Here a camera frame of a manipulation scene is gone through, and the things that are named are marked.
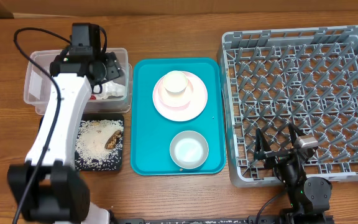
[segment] pink plate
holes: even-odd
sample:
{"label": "pink plate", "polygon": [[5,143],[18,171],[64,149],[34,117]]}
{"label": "pink plate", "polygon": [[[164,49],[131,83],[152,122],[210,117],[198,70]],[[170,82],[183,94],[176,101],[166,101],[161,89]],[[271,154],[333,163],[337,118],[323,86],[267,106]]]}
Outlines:
{"label": "pink plate", "polygon": [[208,91],[204,82],[193,73],[182,72],[193,85],[192,99],[185,106],[172,108],[161,102],[160,97],[158,97],[158,86],[160,82],[162,82],[163,78],[155,84],[153,90],[153,103],[155,109],[157,109],[157,111],[164,118],[171,121],[188,121],[197,117],[201,112],[203,112],[208,100]]}

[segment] small bowl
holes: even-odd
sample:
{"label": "small bowl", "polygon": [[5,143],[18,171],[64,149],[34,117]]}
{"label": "small bowl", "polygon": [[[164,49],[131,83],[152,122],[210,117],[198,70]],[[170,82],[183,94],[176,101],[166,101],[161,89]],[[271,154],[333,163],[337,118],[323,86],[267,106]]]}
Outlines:
{"label": "small bowl", "polygon": [[187,86],[187,77],[181,71],[171,71],[164,75],[162,84],[164,88],[173,95],[181,94]]}
{"label": "small bowl", "polygon": [[201,166],[208,157],[208,143],[195,131],[182,131],[171,141],[170,155],[174,163],[184,169]]}
{"label": "small bowl", "polygon": [[187,86],[183,93],[179,94],[171,94],[169,93],[163,86],[162,82],[158,83],[157,86],[158,90],[158,97],[167,106],[170,106],[172,108],[179,108],[182,106],[187,105],[192,98],[196,97],[193,96],[193,85],[191,84],[191,81],[188,80]]}

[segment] gray dish rack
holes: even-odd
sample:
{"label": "gray dish rack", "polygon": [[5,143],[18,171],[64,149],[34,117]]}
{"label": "gray dish rack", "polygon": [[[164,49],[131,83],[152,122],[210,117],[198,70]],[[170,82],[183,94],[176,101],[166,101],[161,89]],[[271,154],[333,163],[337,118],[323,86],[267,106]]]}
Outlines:
{"label": "gray dish rack", "polygon": [[235,186],[280,183],[253,159],[255,130],[288,149],[288,123],[319,142],[308,177],[358,181],[358,26],[227,32],[218,60]]}

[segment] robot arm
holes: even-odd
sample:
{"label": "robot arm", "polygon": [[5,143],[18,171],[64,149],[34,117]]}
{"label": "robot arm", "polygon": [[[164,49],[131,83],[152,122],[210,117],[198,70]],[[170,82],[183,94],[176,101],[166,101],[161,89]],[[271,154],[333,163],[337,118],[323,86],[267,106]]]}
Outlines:
{"label": "robot arm", "polygon": [[[99,85],[101,89],[103,82],[122,75],[114,53],[105,53],[106,39],[100,50],[99,30],[105,34],[94,24],[73,24],[70,46],[50,64],[61,102],[48,151],[35,173],[36,181],[29,185],[29,177],[39,161],[57,108],[57,90],[53,85],[44,120],[25,164],[9,167],[8,184],[18,204],[25,197],[21,213],[27,221],[109,224],[114,219],[107,210],[90,202],[90,190],[74,165],[78,128],[93,87]],[[49,183],[40,184],[43,180]],[[28,185],[30,191],[24,196]]]}
{"label": "robot arm", "polygon": [[[74,148],[76,134],[81,121],[86,103],[91,96],[91,85],[87,77],[78,77],[76,73],[60,73],[54,77],[57,82],[62,102],[55,132],[51,138],[49,148],[43,166],[52,166],[55,161],[62,161],[64,166],[74,168]],[[42,121],[39,133],[25,161],[31,162],[32,166],[38,163],[42,147],[45,144],[53,116],[57,105],[57,94],[51,86],[50,98],[44,120]]]}
{"label": "robot arm", "polygon": [[329,210],[332,185],[322,177],[307,178],[302,166],[313,157],[318,142],[313,136],[305,135],[294,124],[288,125],[293,147],[288,150],[272,151],[260,129],[256,130],[254,158],[265,160],[264,167],[284,184],[292,208],[281,209],[277,223],[334,223],[324,214]]}

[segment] food scrap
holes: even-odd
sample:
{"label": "food scrap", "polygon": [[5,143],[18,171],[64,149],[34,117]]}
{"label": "food scrap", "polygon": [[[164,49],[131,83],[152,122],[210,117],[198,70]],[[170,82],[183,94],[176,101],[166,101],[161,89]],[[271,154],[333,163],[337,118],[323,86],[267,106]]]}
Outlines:
{"label": "food scrap", "polygon": [[117,130],[107,141],[106,145],[104,146],[105,149],[114,149],[118,140],[121,138],[121,130]]}

